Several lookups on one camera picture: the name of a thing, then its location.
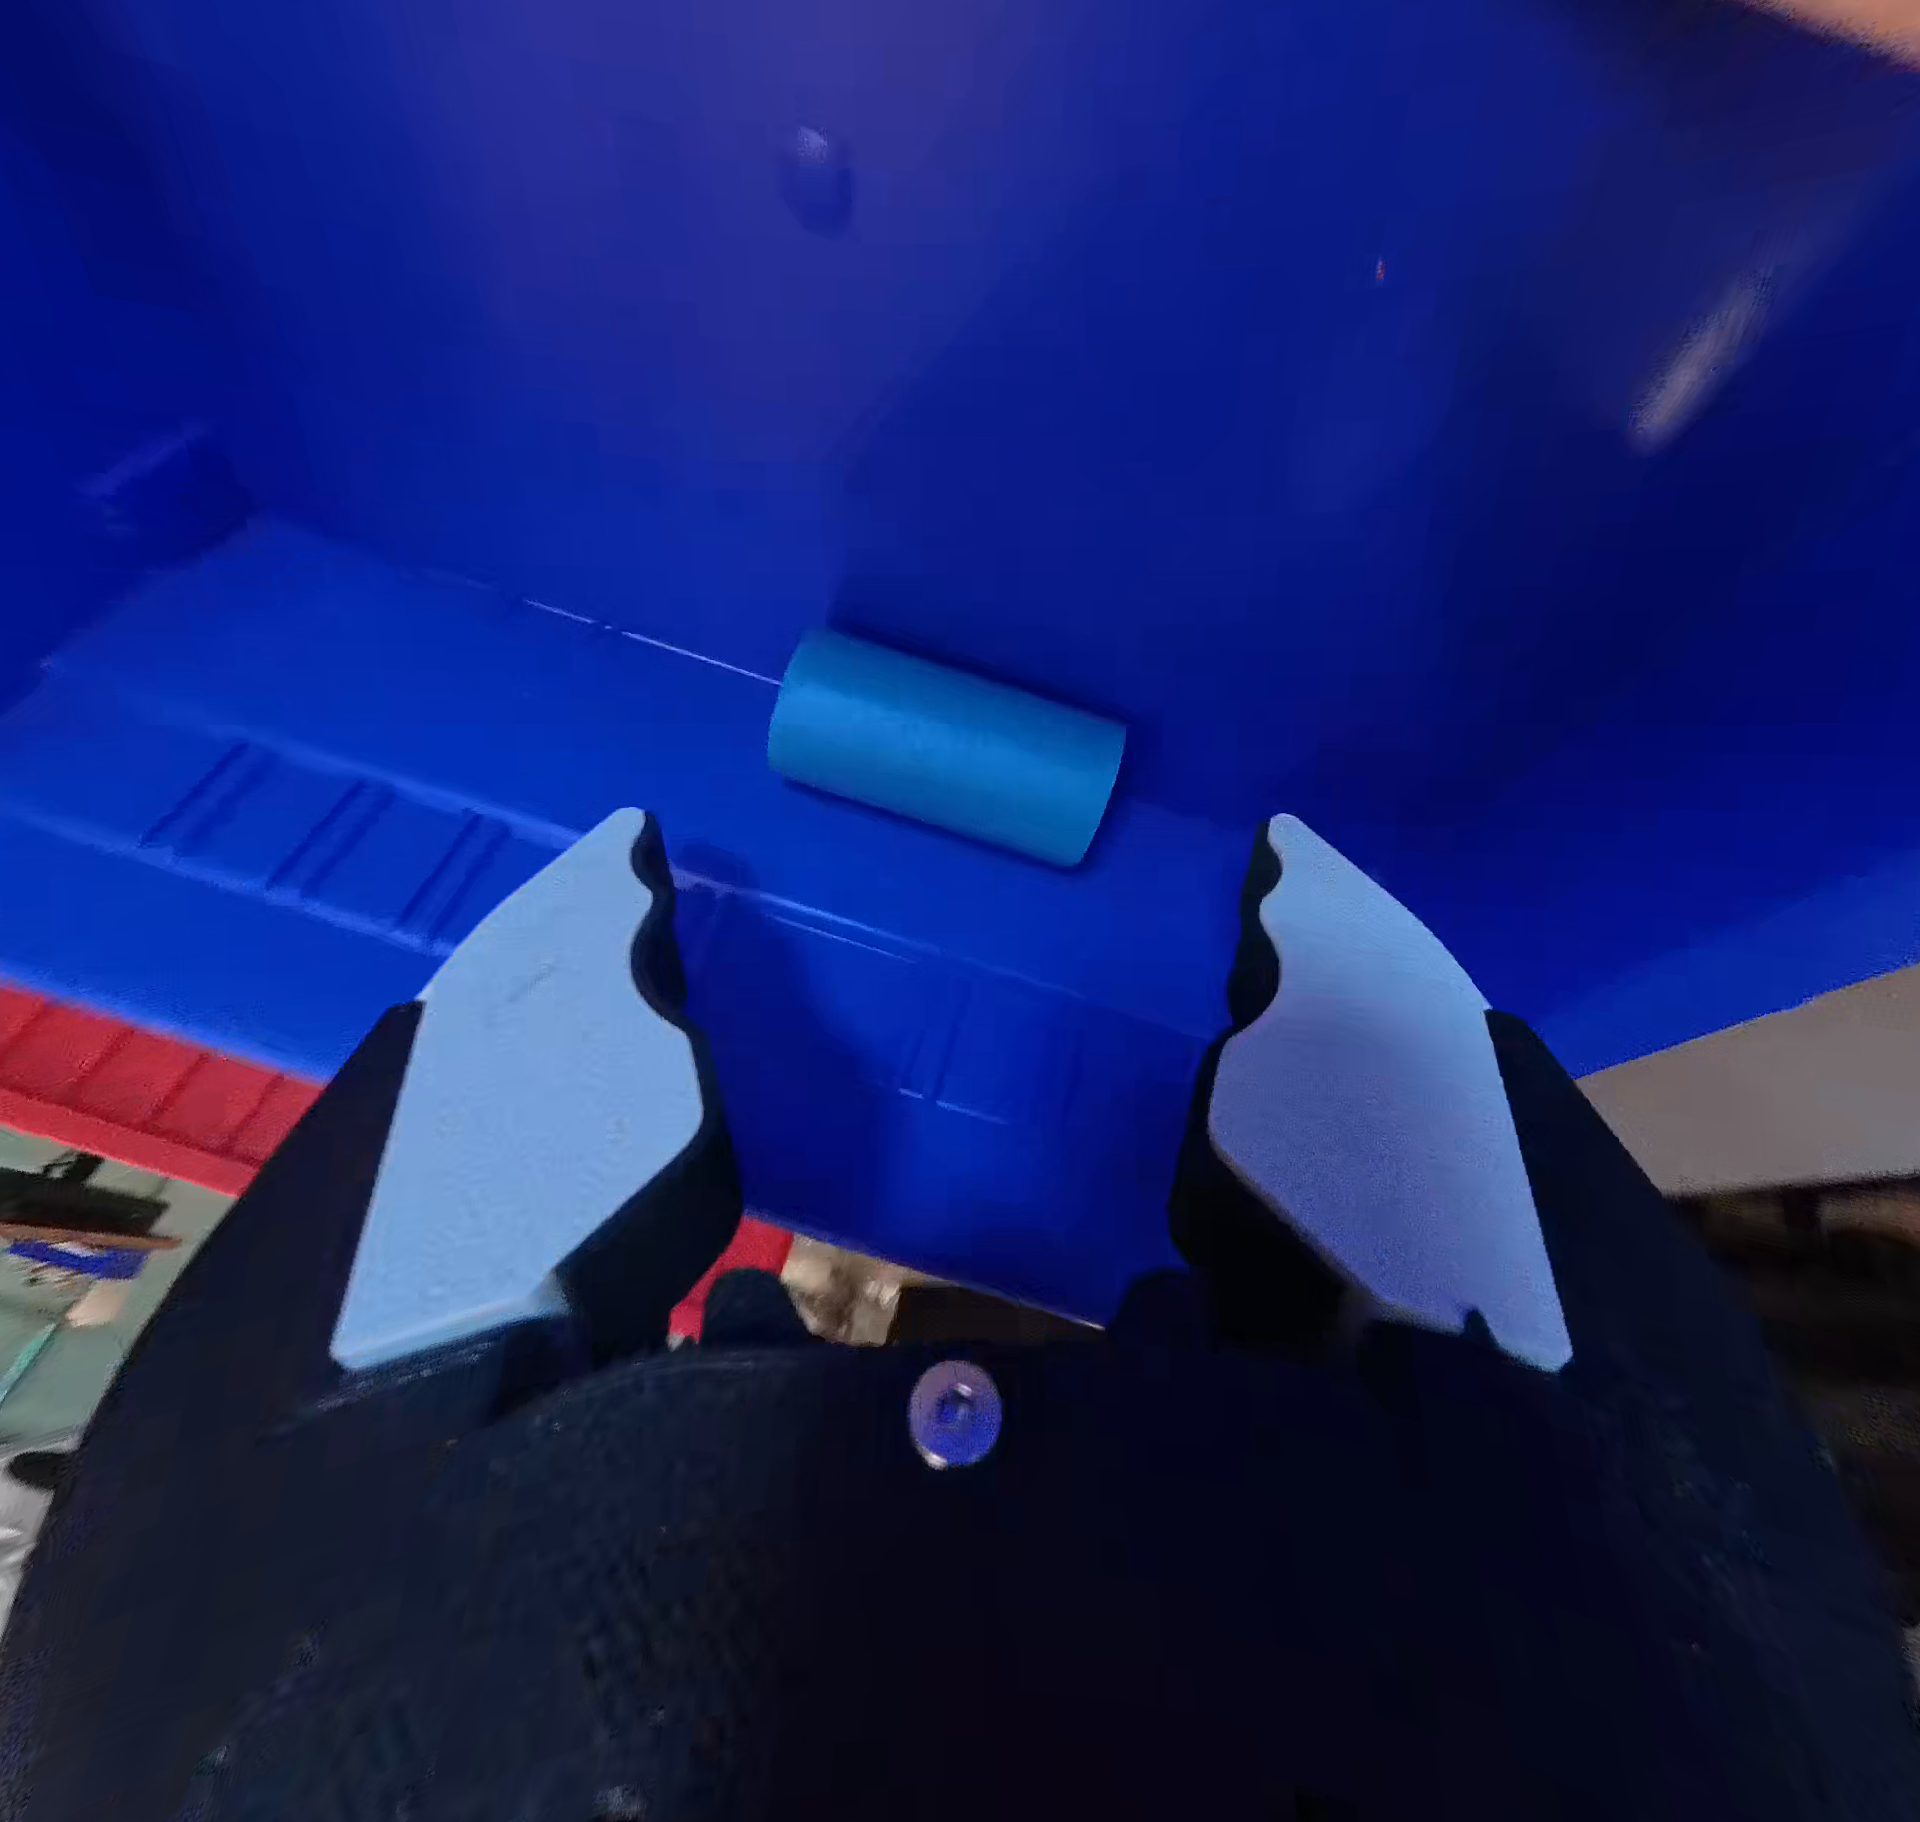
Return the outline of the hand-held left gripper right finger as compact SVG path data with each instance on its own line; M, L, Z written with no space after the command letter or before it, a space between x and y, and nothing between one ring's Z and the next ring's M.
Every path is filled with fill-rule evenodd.
M1385 885L1297 815L1260 824L1229 1028L1168 1197L1221 1333L1319 1353L1387 1321L1573 1361L1489 1002Z

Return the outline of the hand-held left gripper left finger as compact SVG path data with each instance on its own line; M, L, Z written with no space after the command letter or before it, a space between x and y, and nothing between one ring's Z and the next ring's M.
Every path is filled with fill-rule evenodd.
M663 1345L743 1220L686 1014L660 822L621 807L531 875L417 1000L334 1321L350 1373L564 1321L597 1363Z

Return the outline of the light blue wooden cylinder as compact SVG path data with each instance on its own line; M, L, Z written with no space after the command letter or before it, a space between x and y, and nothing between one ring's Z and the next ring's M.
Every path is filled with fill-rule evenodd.
M798 641L767 737L790 783L1063 870L1125 754L1115 719L830 629Z

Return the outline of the blue plastic bin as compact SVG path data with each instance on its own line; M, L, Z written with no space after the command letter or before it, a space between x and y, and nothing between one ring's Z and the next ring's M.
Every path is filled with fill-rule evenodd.
M813 629L1115 719L1069 870ZM1256 825L1588 1074L1917 962L1917 72L1729 0L5 0L5 984L324 1079L621 805L747 1202L1101 1317Z

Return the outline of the red plastic bin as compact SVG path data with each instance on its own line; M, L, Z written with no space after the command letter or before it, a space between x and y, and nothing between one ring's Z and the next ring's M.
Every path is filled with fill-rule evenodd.
M422 1000L386 1010L320 1085L278 1067L5 984L5 1127L264 1205L208 1253L206 1294L237 1288L244 1326L286 1326L303 1386L407 1378L481 1350L533 1386L657 1355L697 1336L713 1284L783 1269L795 1233L747 1217L708 1051L702 1123L653 1172L612 1155L593 1180L587 1121L564 1144L478 1131L477 1079L430 1054Z

